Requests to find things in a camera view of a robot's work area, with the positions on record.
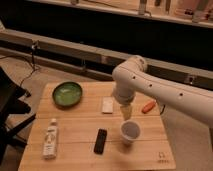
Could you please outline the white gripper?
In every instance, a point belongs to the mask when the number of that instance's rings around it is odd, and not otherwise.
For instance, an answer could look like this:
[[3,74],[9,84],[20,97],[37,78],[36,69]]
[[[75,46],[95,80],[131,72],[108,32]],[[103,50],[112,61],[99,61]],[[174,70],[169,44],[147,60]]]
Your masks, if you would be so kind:
[[116,85],[113,89],[113,96],[115,100],[121,104],[121,113],[124,120],[129,120],[132,115],[132,106],[130,105],[134,98],[135,92],[127,87]]

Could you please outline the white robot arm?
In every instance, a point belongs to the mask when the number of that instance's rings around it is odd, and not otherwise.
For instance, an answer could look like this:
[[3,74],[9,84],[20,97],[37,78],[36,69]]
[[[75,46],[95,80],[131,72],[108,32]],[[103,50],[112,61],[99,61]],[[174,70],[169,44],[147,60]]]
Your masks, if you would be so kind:
[[146,73],[146,60],[133,55],[116,66],[113,95],[121,105],[130,105],[135,93],[143,93],[213,128],[213,91],[161,79]]

